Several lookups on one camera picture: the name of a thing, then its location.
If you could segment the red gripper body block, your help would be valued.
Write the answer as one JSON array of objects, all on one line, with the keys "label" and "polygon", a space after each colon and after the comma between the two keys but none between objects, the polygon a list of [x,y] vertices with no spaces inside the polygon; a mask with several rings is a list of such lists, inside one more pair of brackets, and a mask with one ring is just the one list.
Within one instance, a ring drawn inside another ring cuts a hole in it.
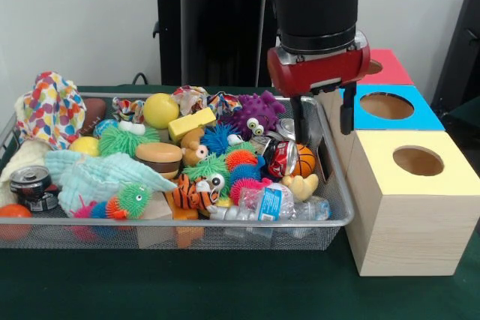
[{"label": "red gripper body block", "polygon": [[329,55],[306,55],[302,61],[281,47],[271,48],[267,55],[268,71],[274,87],[284,97],[296,97],[314,89],[355,87],[368,72],[369,45]]}]

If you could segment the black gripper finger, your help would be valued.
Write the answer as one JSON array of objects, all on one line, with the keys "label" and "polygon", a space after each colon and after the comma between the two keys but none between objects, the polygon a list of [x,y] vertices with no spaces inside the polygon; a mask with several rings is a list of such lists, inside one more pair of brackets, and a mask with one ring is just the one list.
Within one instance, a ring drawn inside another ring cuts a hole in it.
[{"label": "black gripper finger", "polygon": [[340,106],[340,131],[343,135],[349,135],[354,125],[354,105],[356,87],[349,85],[343,92],[343,103]]},{"label": "black gripper finger", "polygon": [[291,106],[295,126],[295,141],[297,144],[306,145],[309,141],[310,136],[301,97],[292,97]]}]

